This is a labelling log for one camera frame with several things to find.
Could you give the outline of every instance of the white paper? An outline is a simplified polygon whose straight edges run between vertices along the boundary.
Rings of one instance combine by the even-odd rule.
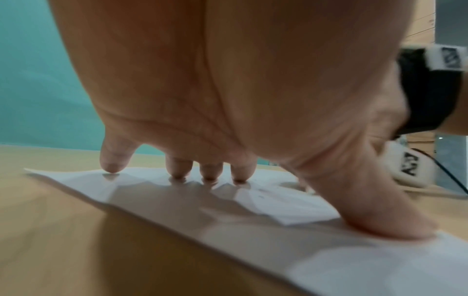
[[[321,197],[289,173],[257,170],[215,185],[194,169],[184,183],[165,169],[59,173],[28,170],[190,237],[319,295],[468,295],[468,243],[440,232],[430,242],[397,242],[347,227]]]

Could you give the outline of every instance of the wooden table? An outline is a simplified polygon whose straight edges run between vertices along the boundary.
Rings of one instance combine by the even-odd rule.
[[[136,155],[131,166],[162,167]],[[71,196],[23,168],[98,168],[98,152],[0,146],[0,295],[304,295],[290,285],[120,210]],[[468,239],[468,201],[411,196]]]

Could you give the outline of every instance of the wall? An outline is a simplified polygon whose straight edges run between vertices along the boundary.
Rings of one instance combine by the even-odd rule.
[[[467,0],[436,1],[435,41],[441,44],[468,46]],[[436,136],[437,159],[446,166],[462,183],[467,177],[467,137],[443,135]],[[463,193],[444,173],[440,172],[437,185]]]
[[[103,135],[47,1],[0,0],[0,143],[99,150]]]

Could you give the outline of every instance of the white tag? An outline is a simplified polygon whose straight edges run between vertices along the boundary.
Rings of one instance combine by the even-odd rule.
[[[426,48],[426,64],[431,70],[459,71],[466,67],[466,47],[434,44]]]

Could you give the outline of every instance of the gray wall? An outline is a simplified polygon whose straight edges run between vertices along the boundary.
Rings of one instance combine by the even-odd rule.
[[[468,46],[468,0],[436,0],[435,41],[440,44]],[[437,160],[467,184],[467,139],[436,135]],[[437,185],[463,193],[442,171]]]

